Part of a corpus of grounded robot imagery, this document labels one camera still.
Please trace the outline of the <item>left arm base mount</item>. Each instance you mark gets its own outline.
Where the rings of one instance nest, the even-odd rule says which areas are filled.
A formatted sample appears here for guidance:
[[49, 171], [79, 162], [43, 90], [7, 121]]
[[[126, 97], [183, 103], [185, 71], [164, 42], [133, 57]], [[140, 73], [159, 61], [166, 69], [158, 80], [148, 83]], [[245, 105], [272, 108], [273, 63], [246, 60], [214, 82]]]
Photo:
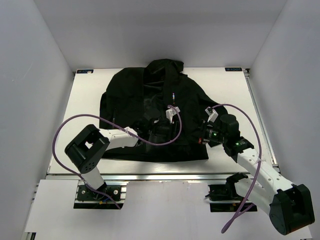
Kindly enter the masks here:
[[90, 190], [82, 182], [78, 184], [73, 208], [82, 210], [120, 210], [125, 202], [127, 186], [124, 183], [107, 183], [104, 193], [107, 196]]

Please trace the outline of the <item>black jacket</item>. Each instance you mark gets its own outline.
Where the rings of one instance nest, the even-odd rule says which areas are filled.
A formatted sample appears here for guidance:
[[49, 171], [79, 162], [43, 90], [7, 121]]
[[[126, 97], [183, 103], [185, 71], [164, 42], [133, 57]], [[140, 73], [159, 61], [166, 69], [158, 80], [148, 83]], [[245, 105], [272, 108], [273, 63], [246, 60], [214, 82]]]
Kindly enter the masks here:
[[[177, 124], [180, 114], [182, 131], [176, 141], [165, 146], [139, 143], [136, 147], [115, 148], [104, 153], [105, 159], [141, 162], [186, 162], [209, 158], [207, 148], [198, 143], [206, 108], [215, 107], [219, 115], [227, 110], [212, 100], [205, 91], [183, 73], [184, 64], [171, 59], [158, 59], [146, 67], [127, 67], [116, 73], [100, 99], [99, 115], [123, 128], [136, 129], [148, 141], [143, 116], [161, 112], [170, 123]], [[100, 120], [101, 129], [112, 125]]]

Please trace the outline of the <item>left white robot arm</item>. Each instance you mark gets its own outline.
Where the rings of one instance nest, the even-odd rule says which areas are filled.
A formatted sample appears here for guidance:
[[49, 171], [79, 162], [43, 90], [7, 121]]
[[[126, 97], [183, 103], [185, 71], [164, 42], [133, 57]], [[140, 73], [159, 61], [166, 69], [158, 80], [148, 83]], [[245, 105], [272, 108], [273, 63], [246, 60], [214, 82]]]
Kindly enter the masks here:
[[107, 185], [99, 172], [98, 163], [106, 151], [125, 147], [133, 148], [141, 142], [154, 147], [172, 144], [182, 132], [181, 116], [178, 112], [174, 115], [178, 119], [178, 133], [175, 138], [164, 143], [153, 143], [145, 140], [138, 135], [136, 129], [123, 128], [96, 115], [79, 114], [69, 118], [70, 121], [79, 117], [93, 117], [115, 127], [114, 129], [100, 129], [93, 124], [89, 124], [64, 149], [64, 153], [79, 171], [80, 178], [86, 184], [90, 196], [96, 200], [105, 196]]

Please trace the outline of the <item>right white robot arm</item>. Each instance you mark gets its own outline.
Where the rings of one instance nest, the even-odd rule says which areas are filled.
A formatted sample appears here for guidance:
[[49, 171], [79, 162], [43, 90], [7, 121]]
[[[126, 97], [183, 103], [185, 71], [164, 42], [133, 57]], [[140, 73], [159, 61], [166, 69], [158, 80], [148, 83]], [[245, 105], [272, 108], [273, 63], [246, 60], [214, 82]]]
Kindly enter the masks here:
[[254, 145], [241, 136], [239, 123], [232, 114], [220, 119], [214, 115], [200, 127], [200, 143], [217, 142], [224, 152], [245, 168], [253, 179], [236, 173], [226, 180], [226, 195], [236, 200], [248, 199], [268, 216], [274, 228], [288, 235], [315, 222], [310, 190], [283, 177], [259, 157]]

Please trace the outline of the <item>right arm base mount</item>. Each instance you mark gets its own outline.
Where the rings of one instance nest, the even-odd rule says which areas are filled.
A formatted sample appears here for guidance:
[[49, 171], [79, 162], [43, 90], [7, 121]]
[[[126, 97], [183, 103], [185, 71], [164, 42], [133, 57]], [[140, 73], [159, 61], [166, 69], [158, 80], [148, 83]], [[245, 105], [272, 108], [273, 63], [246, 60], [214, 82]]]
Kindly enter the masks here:
[[235, 213], [243, 197], [236, 193], [235, 183], [239, 180], [247, 179], [244, 173], [235, 173], [226, 179], [224, 184], [210, 184], [208, 194], [211, 213]]

